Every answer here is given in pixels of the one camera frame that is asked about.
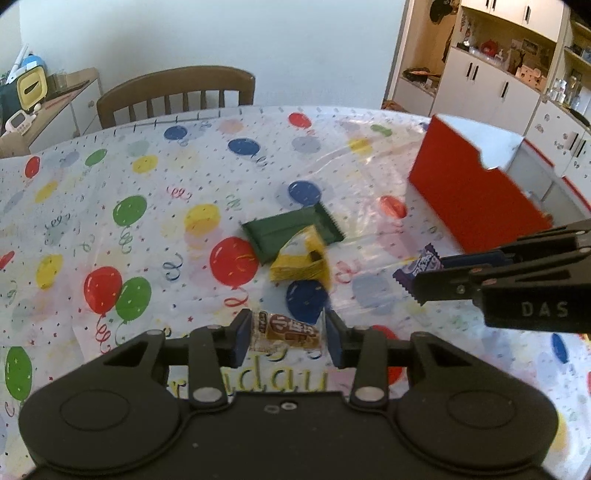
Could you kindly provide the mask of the yellow green tissue box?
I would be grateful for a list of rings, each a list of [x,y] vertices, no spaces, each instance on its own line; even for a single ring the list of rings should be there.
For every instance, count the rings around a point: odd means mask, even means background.
[[[1,122],[5,126],[7,121],[17,112],[27,114],[34,112],[36,105],[40,105],[48,94],[45,70],[37,66],[13,82],[1,86]]]

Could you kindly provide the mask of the purple candy wrapper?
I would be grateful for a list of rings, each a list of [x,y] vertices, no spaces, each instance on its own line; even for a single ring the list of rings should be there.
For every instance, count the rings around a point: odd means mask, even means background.
[[[410,264],[397,269],[393,278],[408,294],[419,301],[420,296],[417,287],[417,277],[421,273],[441,270],[443,263],[435,247],[429,243],[419,253],[419,256],[412,260]]]

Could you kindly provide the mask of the brown chocolate bar wrapper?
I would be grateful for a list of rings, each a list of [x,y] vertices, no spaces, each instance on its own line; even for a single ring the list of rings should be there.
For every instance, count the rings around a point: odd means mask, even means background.
[[[317,349],[321,344],[321,331],[310,324],[283,314],[259,310],[253,314],[252,349],[274,352],[282,347]]]

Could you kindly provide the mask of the brown wooden chair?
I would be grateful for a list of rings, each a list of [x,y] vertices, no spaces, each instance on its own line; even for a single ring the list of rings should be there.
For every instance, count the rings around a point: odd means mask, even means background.
[[[103,129],[116,126],[115,113],[126,110],[129,120],[137,120],[135,106],[143,104],[147,118],[154,118],[153,101],[163,100],[164,114],[170,115],[171,98],[181,96],[183,112],[190,111],[190,94],[199,94],[199,108],[207,108],[207,94],[217,94],[218,108],[225,107],[225,94],[238,95],[238,106],[253,104],[256,76],[235,67],[218,65],[186,66],[148,73],[130,79],[103,94],[96,103],[97,115]]]

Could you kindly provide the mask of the pink white timer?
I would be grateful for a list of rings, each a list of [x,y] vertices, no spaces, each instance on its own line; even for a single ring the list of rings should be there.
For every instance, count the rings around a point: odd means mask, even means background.
[[[9,133],[18,133],[24,136],[32,127],[36,114],[28,114],[24,110],[15,112],[5,123],[5,130]]]

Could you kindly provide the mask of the dark green snack packet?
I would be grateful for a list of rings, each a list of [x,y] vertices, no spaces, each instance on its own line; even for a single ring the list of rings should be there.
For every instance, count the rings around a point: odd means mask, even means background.
[[[247,241],[260,264],[276,259],[283,245],[294,235],[314,226],[325,245],[342,242],[344,233],[322,202],[283,214],[242,223]]]

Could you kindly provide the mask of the balloon pattern tablecloth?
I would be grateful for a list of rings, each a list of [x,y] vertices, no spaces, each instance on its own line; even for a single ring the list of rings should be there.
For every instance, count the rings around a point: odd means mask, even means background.
[[[417,304],[394,279],[459,247],[410,188],[428,124],[337,108],[192,114],[103,130],[1,163],[1,475],[32,468],[17,418],[38,389],[150,329],[181,337],[249,308],[318,328],[325,308],[408,339],[424,330],[546,393],[546,467],[590,468],[590,343],[490,329],[469,302]],[[242,224],[322,203],[344,240],[331,284],[270,281]]]

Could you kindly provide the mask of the white cabinet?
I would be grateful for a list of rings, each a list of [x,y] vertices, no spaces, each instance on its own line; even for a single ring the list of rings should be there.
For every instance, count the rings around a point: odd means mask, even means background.
[[[431,112],[520,134],[563,175],[583,128],[549,104],[569,10],[562,1],[463,1]]]

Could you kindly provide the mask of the red white cardboard box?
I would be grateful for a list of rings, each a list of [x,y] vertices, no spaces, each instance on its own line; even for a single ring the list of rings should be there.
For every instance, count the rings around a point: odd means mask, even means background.
[[[465,253],[590,216],[589,199],[512,132],[434,116],[409,182]]]

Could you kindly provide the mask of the yellow snack packet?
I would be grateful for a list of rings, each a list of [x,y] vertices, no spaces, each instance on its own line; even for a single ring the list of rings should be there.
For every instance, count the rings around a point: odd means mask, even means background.
[[[314,225],[304,227],[281,247],[270,266],[270,280],[315,280],[325,289],[331,288],[325,242]]]

